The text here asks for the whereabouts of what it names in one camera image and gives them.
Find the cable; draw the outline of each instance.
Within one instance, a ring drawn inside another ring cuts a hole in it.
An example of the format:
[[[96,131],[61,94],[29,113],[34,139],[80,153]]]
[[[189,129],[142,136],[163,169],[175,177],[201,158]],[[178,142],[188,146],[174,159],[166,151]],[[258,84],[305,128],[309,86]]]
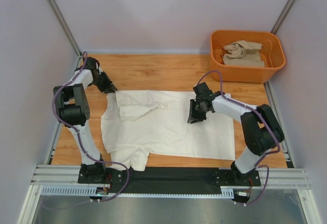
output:
[[[85,148],[84,148],[84,146],[83,146],[83,144],[82,144],[82,140],[81,140],[81,136],[80,136],[80,132],[79,132],[79,130],[78,130],[75,126],[73,126],[73,125],[71,125],[71,124],[65,122],[64,120],[62,120],[62,119],[59,117],[59,115],[56,113],[55,100],[56,100],[57,96],[60,94],[60,92],[61,92],[65,87],[67,87],[68,85],[72,84],[72,83],[74,82],[74,80],[78,77],[78,75],[83,71],[83,69],[84,69],[84,67],[85,67],[85,65],[86,65],[87,52],[83,52],[83,54],[82,54],[82,60],[83,60],[83,65],[82,65],[81,69],[78,71],[78,73],[75,74],[75,75],[73,76],[73,78],[72,78],[69,82],[67,82],[67,83],[65,83],[64,85],[62,85],[62,86],[57,90],[57,92],[55,93],[55,95],[54,95],[54,97],[53,97],[53,99],[52,99],[51,108],[52,108],[52,112],[53,112],[53,114],[55,115],[55,117],[58,119],[59,122],[61,122],[62,124],[66,125],[66,126],[69,127],[69,128],[74,129],[74,131],[77,133],[78,144],[79,144],[79,146],[80,146],[82,152],[83,152],[83,153],[84,153],[84,154],[85,154],[85,155],[86,155],[90,160],[93,160],[94,162],[97,162],[97,163],[104,163],[104,164],[117,164],[117,165],[120,165],[120,166],[122,166],[122,167],[124,167],[124,168],[126,169],[126,171],[127,171],[127,179],[126,179],[125,184],[124,184],[123,187],[122,187],[122,188],[121,188],[121,189],[120,189],[116,194],[114,194],[113,196],[111,196],[111,197],[107,197],[107,198],[105,198],[105,199],[103,199],[103,200],[100,200],[100,202],[106,202],[106,201],[109,201],[109,200],[112,200],[112,199],[116,198],[116,197],[117,197],[119,194],[121,194],[122,191],[126,188],[128,182],[129,182],[129,178],[130,178],[129,169],[127,168],[126,165],[124,165],[124,164],[122,164],[122,163],[114,162],[114,161],[101,161],[101,160],[94,159],[92,156],[90,156],[90,155],[87,153],[87,151],[85,150]],[[89,203],[89,201],[81,202],[81,203],[76,204],[76,205],[74,205],[74,206],[81,205],[81,204],[84,204],[84,203]],[[69,207],[66,207],[66,208],[60,208],[60,209],[54,209],[54,210],[63,210],[63,209],[71,208],[71,207],[74,207],[74,206],[69,206]]]
[[[221,73],[220,73],[218,70],[211,70],[211,71],[207,72],[205,75],[203,75],[203,76],[200,78],[200,80],[199,80],[199,82],[197,83],[197,85],[199,85],[200,82],[201,82],[201,81],[202,81],[202,80],[203,80],[203,79],[204,79],[208,74],[210,74],[210,73],[212,73],[212,72],[216,72],[216,73],[219,75],[219,78],[220,78],[220,93],[221,93],[222,97],[225,98],[225,99],[226,99],[227,101],[229,101],[229,102],[232,102],[232,103],[234,103],[234,104],[236,104],[236,105],[239,105],[240,107],[243,107],[243,108],[249,109],[250,111],[254,112],[254,113],[258,116],[258,118],[261,120],[261,122],[265,125],[267,131],[269,132],[270,136],[272,137],[272,139],[274,140],[274,142],[275,142],[275,144],[276,144],[276,146],[277,146],[277,150],[272,151],[272,152],[267,152],[267,153],[265,153],[265,154],[264,154],[264,155],[263,155],[263,156],[258,160],[258,162],[255,164],[255,167],[257,167],[257,168],[266,167],[266,168],[267,168],[267,176],[266,176],[265,184],[264,184],[264,186],[263,186],[263,188],[262,188],[262,191],[261,191],[261,193],[259,194],[259,196],[258,196],[255,200],[253,200],[252,202],[246,204],[246,205],[252,205],[252,204],[256,203],[256,202],[261,198],[261,196],[263,195],[263,193],[265,192],[266,187],[267,187],[267,184],[268,184],[268,178],[269,178],[269,166],[268,166],[268,165],[261,165],[261,166],[258,166],[258,165],[261,163],[261,161],[262,161],[262,160],[263,160],[267,155],[269,155],[269,154],[277,154],[277,153],[279,153],[279,152],[281,151],[281,146],[279,145],[279,142],[278,142],[277,138],[275,137],[274,133],[271,131],[271,129],[270,129],[270,127],[268,126],[267,122],[264,120],[264,118],[261,116],[261,114],[260,114],[256,109],[253,109],[253,108],[251,108],[251,107],[249,107],[249,106],[247,106],[247,105],[244,105],[243,103],[241,103],[241,102],[239,102],[239,101],[236,101],[236,100],[234,100],[234,99],[230,99],[230,98],[228,98],[228,97],[225,96],[225,94],[224,94],[224,92],[223,92],[223,79],[222,79],[222,75],[221,75]]]

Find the wooden tabletop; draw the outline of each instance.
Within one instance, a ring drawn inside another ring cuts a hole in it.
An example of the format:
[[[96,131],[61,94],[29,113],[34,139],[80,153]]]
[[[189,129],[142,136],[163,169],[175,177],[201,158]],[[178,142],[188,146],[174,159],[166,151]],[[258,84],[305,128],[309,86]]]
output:
[[[119,90],[171,90],[192,91],[193,86],[209,70],[208,55],[107,55],[89,54],[100,62],[101,68],[108,74]],[[211,77],[205,78],[213,92],[219,90],[219,82]],[[261,105],[268,104],[263,85],[251,83],[224,82],[224,92],[242,102]],[[103,159],[109,161],[102,143],[100,119],[107,108],[106,95],[99,92],[96,86],[86,90],[90,106],[89,119],[91,133]],[[245,148],[241,125],[234,121],[235,153],[238,158]],[[230,167],[232,161],[176,157],[150,154],[147,166],[170,167]],[[80,165],[81,155],[76,142],[65,127],[62,127],[52,164]],[[286,168],[284,155],[270,155],[262,164],[273,168]]]

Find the white wall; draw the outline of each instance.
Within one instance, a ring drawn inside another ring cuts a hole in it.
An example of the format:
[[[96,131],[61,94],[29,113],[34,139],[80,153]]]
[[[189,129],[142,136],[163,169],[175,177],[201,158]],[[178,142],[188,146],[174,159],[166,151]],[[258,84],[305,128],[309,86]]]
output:
[[[270,32],[287,0],[56,0],[82,50],[207,53],[216,29]]]
[[[46,0],[0,0],[0,222],[16,223],[55,118],[52,89],[76,66]]]
[[[327,223],[327,0],[298,0],[277,35],[286,66],[272,79],[292,159]]]

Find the cloth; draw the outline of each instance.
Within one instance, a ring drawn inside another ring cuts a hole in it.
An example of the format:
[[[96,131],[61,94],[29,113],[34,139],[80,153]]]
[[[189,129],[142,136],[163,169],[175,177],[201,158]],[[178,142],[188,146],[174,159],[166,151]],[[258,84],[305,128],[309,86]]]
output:
[[[112,161],[145,170],[149,153],[235,160],[233,121],[207,113],[187,123],[193,92],[133,90],[107,95],[101,117],[103,144]],[[112,168],[123,170],[119,165]]]
[[[223,61],[225,65],[264,67],[265,63],[261,60],[259,50],[262,44],[248,42],[245,40],[236,41],[224,46],[225,54]]]

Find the plastic container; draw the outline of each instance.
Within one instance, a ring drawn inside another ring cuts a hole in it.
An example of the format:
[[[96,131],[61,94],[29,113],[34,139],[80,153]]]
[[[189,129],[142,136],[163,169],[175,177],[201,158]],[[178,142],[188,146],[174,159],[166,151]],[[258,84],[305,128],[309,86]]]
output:
[[[228,53],[224,46],[246,40],[262,44],[261,60],[265,67],[245,67],[224,65],[223,56]],[[223,81],[264,83],[267,82],[279,69],[285,65],[285,55],[279,39],[268,32],[218,30],[211,35],[210,70],[221,72]],[[220,80],[215,72],[211,74],[215,80]]]

